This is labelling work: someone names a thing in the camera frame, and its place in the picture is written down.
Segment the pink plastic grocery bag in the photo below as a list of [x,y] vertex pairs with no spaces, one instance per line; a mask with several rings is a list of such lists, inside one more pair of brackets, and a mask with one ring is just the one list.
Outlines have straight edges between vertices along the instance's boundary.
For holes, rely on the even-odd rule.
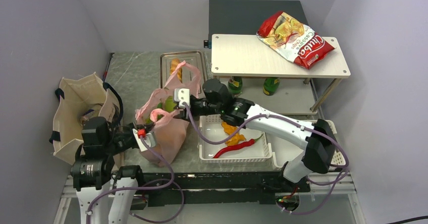
[[138,124],[154,123],[153,133],[157,146],[152,149],[165,161],[161,161],[149,150],[141,152],[141,155],[158,166],[165,166],[167,163],[173,162],[184,143],[189,125],[185,120],[174,118],[179,113],[177,109],[171,113],[163,110],[164,101],[169,96],[173,96],[176,88],[188,88],[190,94],[198,96],[201,81],[199,69],[185,61],[178,65],[177,69],[179,68],[182,69],[182,82],[177,77],[177,71],[174,71],[165,86],[154,90],[145,105],[137,109],[135,113]]

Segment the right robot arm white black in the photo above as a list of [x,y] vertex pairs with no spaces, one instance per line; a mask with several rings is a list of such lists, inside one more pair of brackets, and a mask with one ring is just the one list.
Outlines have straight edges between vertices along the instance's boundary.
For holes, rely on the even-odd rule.
[[191,95],[187,88],[176,89],[173,99],[182,109],[179,117],[195,123],[200,116],[219,115],[228,125],[239,130],[258,130],[284,139],[302,150],[286,162],[278,177],[279,187],[291,191],[311,173],[326,174],[330,170],[338,144],[329,123],[318,119],[315,123],[296,120],[269,111],[253,101],[234,97],[218,79],[206,81],[204,98]]

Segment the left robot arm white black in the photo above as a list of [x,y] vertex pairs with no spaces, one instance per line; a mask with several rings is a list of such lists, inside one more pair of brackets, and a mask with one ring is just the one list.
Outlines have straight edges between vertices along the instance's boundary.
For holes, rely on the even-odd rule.
[[71,168],[81,223],[127,223],[134,194],[145,187],[141,167],[122,166],[113,175],[115,155],[137,147],[132,124],[115,126],[104,117],[87,120],[83,143]]

